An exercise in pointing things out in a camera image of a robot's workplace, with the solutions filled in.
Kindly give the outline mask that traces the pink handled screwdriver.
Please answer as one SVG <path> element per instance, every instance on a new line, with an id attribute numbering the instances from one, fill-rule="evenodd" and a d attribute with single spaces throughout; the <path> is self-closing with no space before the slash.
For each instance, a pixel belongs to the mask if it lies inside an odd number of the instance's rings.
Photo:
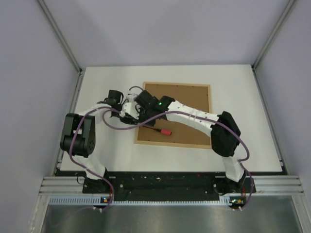
<path id="1" fill-rule="evenodd" d="M 152 127 L 148 127 L 148 126 L 144 126 L 144 128 L 151 129 L 151 130 L 159 132 L 159 133 L 161 133 L 163 135 L 168 135 L 168 136 L 172 135 L 172 132 L 169 131 L 169 130 L 159 129 L 159 128 L 152 128 Z"/>

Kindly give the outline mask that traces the aluminium rail beam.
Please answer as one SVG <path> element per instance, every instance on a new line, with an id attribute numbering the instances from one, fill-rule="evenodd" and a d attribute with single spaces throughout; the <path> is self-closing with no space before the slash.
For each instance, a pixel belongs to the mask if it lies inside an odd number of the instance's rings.
<path id="1" fill-rule="evenodd" d="M 82 194 L 83 178 L 44 177 L 39 189 L 40 195 Z M 255 195 L 302 195 L 304 190 L 298 176 L 253 176 Z"/>

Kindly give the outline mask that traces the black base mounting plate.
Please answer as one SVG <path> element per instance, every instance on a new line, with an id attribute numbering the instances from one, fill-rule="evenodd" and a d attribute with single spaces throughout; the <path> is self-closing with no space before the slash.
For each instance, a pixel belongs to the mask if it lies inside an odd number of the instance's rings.
<path id="1" fill-rule="evenodd" d="M 85 178 L 84 194 L 114 194 L 115 201 L 204 201 L 232 193 L 255 193 L 244 175 L 238 183 L 223 172 L 121 172 L 109 171 L 103 180 Z"/>

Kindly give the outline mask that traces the left aluminium corner post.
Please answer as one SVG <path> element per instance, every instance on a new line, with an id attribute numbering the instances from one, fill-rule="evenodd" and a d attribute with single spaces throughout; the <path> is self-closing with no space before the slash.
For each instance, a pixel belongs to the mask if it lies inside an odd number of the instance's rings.
<path id="1" fill-rule="evenodd" d="M 54 33 L 58 43 L 60 44 L 70 63 L 73 65 L 77 73 L 80 73 L 82 71 L 82 68 L 78 64 L 77 59 L 75 58 L 69 44 L 67 43 L 62 31 L 60 30 L 47 4 L 45 3 L 44 0 L 36 0 L 36 3 L 38 4 L 40 10 L 42 11 L 42 14 L 44 15 L 48 24 L 50 25 L 52 32 Z"/>

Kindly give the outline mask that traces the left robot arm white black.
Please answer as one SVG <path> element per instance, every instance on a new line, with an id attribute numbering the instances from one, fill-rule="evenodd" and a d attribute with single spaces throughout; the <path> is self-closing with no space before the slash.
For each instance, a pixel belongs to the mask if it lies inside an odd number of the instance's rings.
<path id="1" fill-rule="evenodd" d="M 69 113 L 65 117 L 60 148 L 69 159 L 86 172 L 86 177 L 94 180 L 93 186 L 99 192 L 110 188 L 110 180 L 105 166 L 98 160 L 100 141 L 96 130 L 102 126 L 105 110 L 122 109 L 124 95 L 120 91 L 109 90 L 108 97 L 89 109 L 79 113 Z"/>

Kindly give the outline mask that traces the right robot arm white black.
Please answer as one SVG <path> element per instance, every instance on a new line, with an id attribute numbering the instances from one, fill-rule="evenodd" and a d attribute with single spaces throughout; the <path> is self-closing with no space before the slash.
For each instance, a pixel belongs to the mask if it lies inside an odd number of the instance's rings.
<path id="1" fill-rule="evenodd" d="M 238 192 L 244 187 L 244 169 L 235 156 L 235 150 L 242 143 L 241 131 L 229 112 L 211 114 L 168 96 L 158 99 L 146 90 L 126 105 L 129 109 L 125 112 L 133 117 L 135 124 L 154 125 L 157 119 L 164 119 L 187 125 L 206 134 L 210 137 L 212 150 L 222 157 L 228 189 Z"/>

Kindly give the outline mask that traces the right aluminium corner post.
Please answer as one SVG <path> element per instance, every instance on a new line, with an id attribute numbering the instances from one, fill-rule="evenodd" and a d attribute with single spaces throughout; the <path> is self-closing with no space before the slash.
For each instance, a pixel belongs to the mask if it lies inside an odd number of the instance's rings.
<path id="1" fill-rule="evenodd" d="M 255 72 L 258 68 L 258 66 L 261 64 L 262 60 L 266 56 L 267 52 L 269 51 L 270 47 L 274 43 L 276 37 L 280 33 L 280 30 L 284 26 L 287 18 L 290 16 L 291 12 L 295 8 L 295 5 L 297 4 L 297 0 L 288 0 L 287 4 L 282 11 L 280 17 L 278 18 L 277 22 L 273 26 L 272 31 L 270 32 L 267 40 L 265 41 L 264 45 L 260 49 L 260 52 L 258 56 L 256 57 L 254 63 L 251 65 L 253 72 Z"/>

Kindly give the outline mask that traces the aluminium corner post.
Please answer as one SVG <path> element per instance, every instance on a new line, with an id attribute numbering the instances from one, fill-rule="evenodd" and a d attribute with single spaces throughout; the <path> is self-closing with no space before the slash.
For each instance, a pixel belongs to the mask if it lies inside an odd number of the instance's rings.
<path id="1" fill-rule="evenodd" d="M 297 4 L 297 0 L 288 0 L 287 4 L 282 11 L 280 17 L 278 18 L 277 22 L 273 26 L 272 31 L 270 32 L 267 40 L 265 41 L 264 45 L 260 49 L 260 52 L 258 56 L 256 57 L 254 63 L 251 65 L 253 72 L 255 72 L 258 68 L 258 66 L 261 64 L 262 60 L 266 56 L 267 52 L 269 51 L 270 47 L 274 43 L 276 37 L 280 33 L 280 30 L 284 26 L 287 18 L 290 16 L 291 12 L 295 8 L 295 5 Z"/>
<path id="2" fill-rule="evenodd" d="M 58 43 L 60 44 L 70 63 L 73 65 L 77 73 L 80 73 L 82 71 L 82 68 L 78 64 L 77 59 L 75 58 L 69 44 L 67 43 L 62 31 L 60 30 L 47 4 L 45 3 L 44 0 L 36 0 L 36 3 L 38 4 L 40 10 L 42 11 L 42 14 L 44 15 L 48 24 L 50 25 L 52 32 L 54 33 Z"/>

